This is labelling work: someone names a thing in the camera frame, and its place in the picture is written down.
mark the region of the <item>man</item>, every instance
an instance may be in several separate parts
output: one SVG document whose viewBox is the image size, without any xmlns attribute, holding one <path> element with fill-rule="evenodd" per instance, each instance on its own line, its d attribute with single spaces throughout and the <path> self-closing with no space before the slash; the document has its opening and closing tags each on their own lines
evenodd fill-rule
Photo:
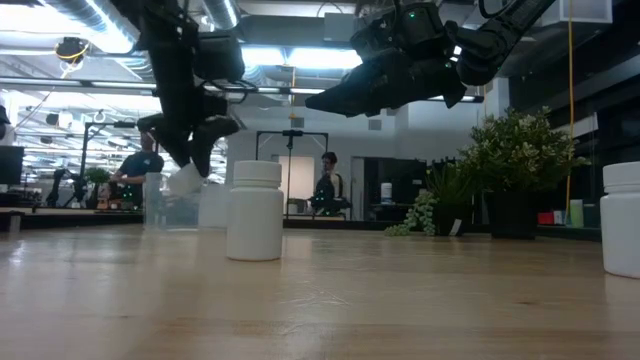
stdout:
<svg viewBox="0 0 640 360">
<path fill-rule="evenodd" d="M 7 116 L 7 110 L 0 104 L 0 145 L 12 146 L 16 140 L 15 129 Z"/>
<path fill-rule="evenodd" d="M 316 184 L 316 190 L 310 199 L 311 207 L 316 215 L 340 216 L 341 210 L 351 207 L 344 198 L 342 177 L 335 171 L 338 157 L 333 152 L 322 155 L 323 175 Z"/>
<path fill-rule="evenodd" d="M 148 172 L 160 172 L 164 167 L 164 160 L 153 151 L 153 138 L 147 133 L 140 133 L 142 150 L 127 156 L 120 169 L 111 177 L 111 181 L 124 184 L 131 193 L 133 204 L 142 205 L 142 184 Z"/>
<path fill-rule="evenodd" d="M 338 157 L 336 153 L 329 151 L 322 155 L 323 176 L 328 176 L 333 185 L 334 197 L 342 197 L 342 177 L 335 171 Z"/>
</svg>

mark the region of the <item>computer monitor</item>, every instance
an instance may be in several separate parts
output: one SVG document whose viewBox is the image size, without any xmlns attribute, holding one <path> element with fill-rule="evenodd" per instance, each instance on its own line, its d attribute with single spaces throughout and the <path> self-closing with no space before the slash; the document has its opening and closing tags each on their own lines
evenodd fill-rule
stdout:
<svg viewBox="0 0 640 360">
<path fill-rule="evenodd" d="M 22 180 L 22 158 L 24 148 L 0 146 L 0 184 L 20 185 Z"/>
</svg>

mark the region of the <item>wooden table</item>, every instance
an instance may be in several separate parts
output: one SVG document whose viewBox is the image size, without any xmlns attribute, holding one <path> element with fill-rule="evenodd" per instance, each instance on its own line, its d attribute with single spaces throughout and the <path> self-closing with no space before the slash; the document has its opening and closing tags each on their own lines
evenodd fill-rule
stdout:
<svg viewBox="0 0 640 360">
<path fill-rule="evenodd" d="M 640 281 L 599 244 L 287 231 L 280 261 L 224 233 L 140 226 L 0 243 L 0 359 L 640 359 Z"/>
</svg>

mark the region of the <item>yellow cable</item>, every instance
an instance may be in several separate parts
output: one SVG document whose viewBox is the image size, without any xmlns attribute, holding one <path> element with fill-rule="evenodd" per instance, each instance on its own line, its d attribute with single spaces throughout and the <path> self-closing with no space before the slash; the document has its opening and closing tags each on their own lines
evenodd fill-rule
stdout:
<svg viewBox="0 0 640 360">
<path fill-rule="evenodd" d="M 53 51 L 56 53 L 56 56 L 58 56 L 58 59 L 61 59 L 61 60 L 75 59 L 81 55 L 84 55 L 84 53 L 86 53 L 88 49 L 89 49 L 89 44 L 85 45 L 84 49 L 82 49 L 79 53 L 63 56 L 58 54 L 58 44 L 56 44 L 56 46 L 53 47 Z"/>
<path fill-rule="evenodd" d="M 487 85 L 485 85 L 484 87 L 484 100 L 482 101 L 484 103 L 484 117 L 487 117 Z"/>
<path fill-rule="evenodd" d="M 575 122 L 575 98 L 573 93 L 573 0 L 569 0 L 569 138 L 571 148 L 573 148 L 573 124 Z M 569 161 L 572 160 L 572 152 L 569 152 Z M 569 217 L 569 204 L 571 203 L 571 169 L 567 176 L 567 198 L 564 222 L 567 223 Z"/>
</svg>

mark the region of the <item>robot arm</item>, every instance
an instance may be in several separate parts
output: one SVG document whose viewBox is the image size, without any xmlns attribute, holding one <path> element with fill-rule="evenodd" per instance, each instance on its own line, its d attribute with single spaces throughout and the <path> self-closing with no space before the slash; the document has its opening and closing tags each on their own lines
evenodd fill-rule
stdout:
<svg viewBox="0 0 640 360">
<path fill-rule="evenodd" d="M 555 0 L 514 0 L 478 30 L 445 24 L 448 36 L 462 48 L 457 71 L 468 85 L 485 85 L 493 79 L 522 36 Z"/>
<path fill-rule="evenodd" d="M 555 0 L 513 0 L 477 30 L 442 24 L 433 3 L 400 6 L 351 38 L 363 59 L 343 81 L 306 100 L 348 117 L 443 96 L 451 108 L 467 85 L 491 81 L 522 36 Z M 462 48 L 457 64 L 450 60 Z"/>
<path fill-rule="evenodd" d="M 177 0 L 123 3 L 139 5 L 121 12 L 140 30 L 136 50 L 149 53 L 162 105 L 162 114 L 140 119 L 138 129 L 150 133 L 178 166 L 193 163 L 200 176 L 207 177 L 214 143 L 239 128 L 225 117 L 226 99 L 207 92 L 204 84 L 242 79 L 240 44 L 230 32 L 198 32 L 198 23 Z"/>
</svg>

